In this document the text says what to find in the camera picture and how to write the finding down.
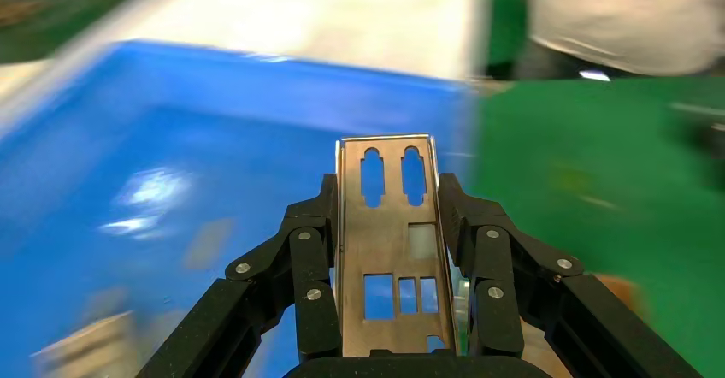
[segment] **person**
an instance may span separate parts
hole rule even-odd
[[[708,72],[723,53],[723,0],[529,0],[517,79]]]

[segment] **metal screw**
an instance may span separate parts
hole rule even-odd
[[[565,258],[559,258],[557,260],[557,264],[559,264],[559,267],[563,269],[570,269],[571,268],[571,262]]]
[[[310,301],[315,301],[319,297],[322,297],[322,292],[318,290],[317,288],[313,288],[309,291],[307,291],[307,299]]]
[[[504,290],[497,286],[492,286],[488,289],[488,296],[495,299],[502,298],[504,296]]]

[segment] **green floor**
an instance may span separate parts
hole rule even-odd
[[[701,374],[721,377],[725,192],[711,185],[711,160],[673,133],[669,107],[694,83],[518,83],[480,104],[468,191],[591,271],[639,284],[645,320]]]
[[[39,5],[37,13],[17,24],[0,27],[0,64],[47,57],[123,1],[0,0],[0,9],[11,3]]]

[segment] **white shirt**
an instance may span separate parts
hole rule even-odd
[[[723,0],[530,0],[531,38],[636,74],[702,71],[722,53]]]

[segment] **black linkage arm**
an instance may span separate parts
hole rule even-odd
[[[289,378],[546,378],[520,359],[521,316],[574,377],[700,375],[569,254],[519,231],[498,203],[472,198],[453,174],[439,178],[445,242],[469,287],[469,354],[341,357],[329,269],[337,246],[337,181],[287,208],[279,232],[227,266],[139,373],[144,378],[240,377],[261,335],[295,304],[300,364]]]
[[[701,376],[579,260],[522,233],[500,204],[466,195],[453,174],[440,175],[438,194],[445,242],[471,281],[472,355],[520,354],[521,315],[574,377]]]
[[[300,363],[337,357],[342,339],[329,269],[337,245],[337,181],[287,207],[280,231],[227,266],[139,372],[144,378],[241,376],[261,335],[295,304]]]

